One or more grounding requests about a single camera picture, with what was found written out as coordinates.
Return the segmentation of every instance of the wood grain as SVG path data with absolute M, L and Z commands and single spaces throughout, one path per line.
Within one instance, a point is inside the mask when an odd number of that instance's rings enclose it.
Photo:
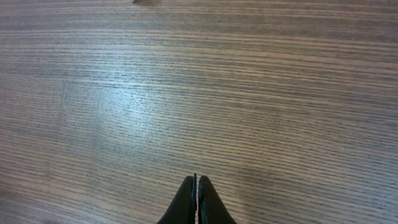
M 398 223 L 398 2 L 3 0 L 0 223 Z

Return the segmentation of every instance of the black pointed object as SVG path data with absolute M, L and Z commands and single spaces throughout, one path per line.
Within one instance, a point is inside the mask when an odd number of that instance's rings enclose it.
M 157 224 L 195 224 L 197 210 L 197 174 L 182 182 L 172 203 Z
M 199 224 L 236 224 L 207 176 L 200 177 L 198 194 Z

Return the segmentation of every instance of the brown wooden tabletop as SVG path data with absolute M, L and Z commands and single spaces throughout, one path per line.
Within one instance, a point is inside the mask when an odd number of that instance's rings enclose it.
M 398 1 L 0 1 L 0 223 L 398 223 Z

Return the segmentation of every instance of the small dark object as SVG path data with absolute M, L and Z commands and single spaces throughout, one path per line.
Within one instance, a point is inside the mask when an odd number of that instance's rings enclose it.
M 208 177 L 200 177 L 198 191 L 199 224 L 236 224 Z M 194 224 L 197 210 L 196 196 L 197 174 L 185 178 L 169 208 L 157 224 Z

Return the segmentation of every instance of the wooden table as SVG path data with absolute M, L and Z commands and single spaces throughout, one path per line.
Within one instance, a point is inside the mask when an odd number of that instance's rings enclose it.
M 3 0 L 0 223 L 398 223 L 398 2 Z

